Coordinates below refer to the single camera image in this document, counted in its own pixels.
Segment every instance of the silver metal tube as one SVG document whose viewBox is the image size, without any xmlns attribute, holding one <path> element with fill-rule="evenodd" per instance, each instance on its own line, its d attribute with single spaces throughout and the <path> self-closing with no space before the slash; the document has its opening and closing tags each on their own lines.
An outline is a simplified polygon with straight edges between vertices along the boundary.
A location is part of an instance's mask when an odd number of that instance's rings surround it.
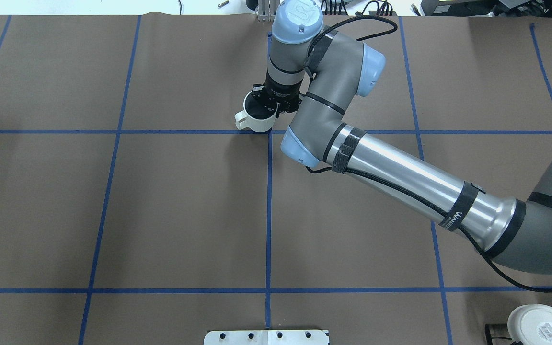
<svg viewBox="0 0 552 345">
<path fill-rule="evenodd" d="M 326 163 L 333 163 L 336 152 L 350 130 L 351 126 L 346 126 L 340 131 L 333 141 Z M 464 185 L 462 179 L 371 135 L 361 138 L 348 162 L 348 168 L 365 171 L 406 188 L 431 201 L 445 212 L 451 210 Z M 370 179 L 349 175 L 393 196 L 436 223 L 443 220 L 443 216 L 435 210 L 408 195 Z M 515 212 L 515 205 L 514 198 L 500 199 L 490 194 L 479 193 L 462 224 L 470 230 L 478 244 L 484 249 L 489 249 L 504 233 Z"/>
</svg>

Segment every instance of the metal bracket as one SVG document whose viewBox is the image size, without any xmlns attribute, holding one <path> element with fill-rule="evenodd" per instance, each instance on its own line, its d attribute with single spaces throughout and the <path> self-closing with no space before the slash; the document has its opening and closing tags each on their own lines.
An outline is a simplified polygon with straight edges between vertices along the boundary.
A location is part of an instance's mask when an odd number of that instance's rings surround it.
<svg viewBox="0 0 552 345">
<path fill-rule="evenodd" d="M 260 22 L 273 22 L 279 4 L 280 0 L 259 0 L 256 11 L 257 19 Z"/>
<path fill-rule="evenodd" d="M 211 331 L 204 345 L 329 345 L 326 330 Z"/>
</svg>

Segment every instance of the blue joint cap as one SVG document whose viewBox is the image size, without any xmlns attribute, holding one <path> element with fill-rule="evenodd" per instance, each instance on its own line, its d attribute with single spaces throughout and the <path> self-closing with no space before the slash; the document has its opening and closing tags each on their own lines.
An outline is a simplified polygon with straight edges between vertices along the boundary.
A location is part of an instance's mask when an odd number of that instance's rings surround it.
<svg viewBox="0 0 552 345">
<path fill-rule="evenodd" d="M 370 91 L 379 81 L 380 74 L 385 68 L 385 55 L 370 48 L 367 44 L 363 44 L 363 62 L 361 63 L 361 78 L 359 78 L 359 86 L 357 86 L 358 96 L 368 96 Z"/>
<path fill-rule="evenodd" d="M 322 29 L 322 11 L 313 0 L 285 0 L 276 10 L 274 38 L 285 44 L 313 39 Z"/>
<path fill-rule="evenodd" d="M 280 143 L 280 150 L 283 151 L 290 159 L 304 164 L 309 168 L 314 168 L 320 160 L 316 159 L 313 154 L 299 141 L 298 137 L 293 133 L 291 127 L 287 127 L 285 137 Z"/>
</svg>

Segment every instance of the white floor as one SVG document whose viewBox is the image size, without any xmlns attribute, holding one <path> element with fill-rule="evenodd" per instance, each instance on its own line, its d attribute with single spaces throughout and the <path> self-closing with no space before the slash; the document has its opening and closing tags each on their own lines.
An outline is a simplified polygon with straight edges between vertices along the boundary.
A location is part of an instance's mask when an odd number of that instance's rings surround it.
<svg viewBox="0 0 552 345">
<path fill-rule="evenodd" d="M 235 14 L 252 13 L 245 0 L 230 0 L 218 8 L 224 0 L 181 0 L 183 14 Z M 348 13 L 361 11 L 367 0 L 352 0 Z M 397 15 L 414 15 L 413 2 L 420 7 L 420 0 L 390 0 Z M 0 0 L 0 15 L 136 15 L 149 12 L 178 14 L 178 0 Z"/>
</svg>

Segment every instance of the white sticker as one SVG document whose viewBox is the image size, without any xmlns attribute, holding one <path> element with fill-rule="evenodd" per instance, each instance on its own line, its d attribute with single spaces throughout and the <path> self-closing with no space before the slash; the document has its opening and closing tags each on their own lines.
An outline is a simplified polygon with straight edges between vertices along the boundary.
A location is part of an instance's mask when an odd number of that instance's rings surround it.
<svg viewBox="0 0 552 345">
<path fill-rule="evenodd" d="M 449 11 L 449 8 L 451 8 L 451 5 L 442 5 L 442 6 L 436 6 L 434 9 L 434 13 L 447 13 Z"/>
<path fill-rule="evenodd" d="M 547 343 L 552 343 L 552 322 L 541 322 L 537 328 L 538 336 Z"/>
</svg>

